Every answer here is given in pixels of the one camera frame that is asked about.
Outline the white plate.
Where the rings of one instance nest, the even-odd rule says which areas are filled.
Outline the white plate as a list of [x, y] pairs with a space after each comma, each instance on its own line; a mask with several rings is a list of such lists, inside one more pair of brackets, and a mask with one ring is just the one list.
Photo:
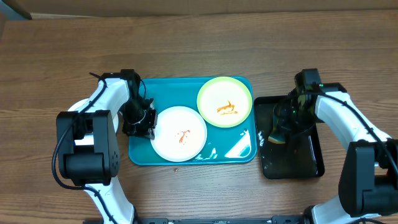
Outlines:
[[[75, 104], [73, 104], [71, 107], [69, 107], [68, 111], [76, 111], [79, 107], [83, 106], [84, 103], [87, 101], [88, 99], [82, 99], [78, 102], [76, 102]], [[118, 132], [119, 129], [119, 113], [116, 113], [116, 115], [113, 117], [113, 125], [114, 125], [114, 130], [115, 133]]]
[[207, 127], [195, 110], [186, 106], [173, 106], [160, 112], [151, 140], [154, 151], [170, 162], [185, 162], [204, 148]]

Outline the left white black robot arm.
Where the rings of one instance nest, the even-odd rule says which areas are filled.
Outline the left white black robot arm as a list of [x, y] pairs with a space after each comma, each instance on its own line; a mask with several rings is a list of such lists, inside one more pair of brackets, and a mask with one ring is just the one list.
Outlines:
[[95, 75], [95, 92], [72, 111], [56, 118], [57, 144], [52, 175], [64, 189], [86, 192], [102, 215], [102, 223], [140, 223], [123, 192], [117, 130], [127, 136], [154, 139], [154, 99], [139, 93], [145, 84], [133, 69]]

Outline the black water tray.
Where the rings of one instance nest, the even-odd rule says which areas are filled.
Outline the black water tray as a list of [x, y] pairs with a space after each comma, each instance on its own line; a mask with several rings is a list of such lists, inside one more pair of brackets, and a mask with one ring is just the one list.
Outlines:
[[268, 141], [273, 128], [273, 109], [283, 96], [263, 96], [254, 100], [257, 148], [261, 169], [267, 179], [308, 179], [325, 173], [322, 150], [315, 124], [288, 139], [285, 144]]

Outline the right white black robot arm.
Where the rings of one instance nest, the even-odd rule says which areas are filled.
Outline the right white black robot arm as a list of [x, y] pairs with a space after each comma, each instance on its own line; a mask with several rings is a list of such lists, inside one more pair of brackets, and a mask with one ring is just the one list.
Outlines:
[[274, 107], [269, 142], [285, 144], [325, 123], [346, 150], [338, 195], [309, 207], [309, 223], [366, 223], [397, 213], [397, 140], [354, 105], [340, 83], [323, 83], [316, 68], [295, 75], [295, 88]]

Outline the green yellow scrub sponge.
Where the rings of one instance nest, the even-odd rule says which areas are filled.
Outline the green yellow scrub sponge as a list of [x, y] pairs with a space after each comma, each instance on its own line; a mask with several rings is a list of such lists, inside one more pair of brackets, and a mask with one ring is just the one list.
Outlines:
[[267, 140], [274, 144], [285, 144], [285, 128], [274, 121]]

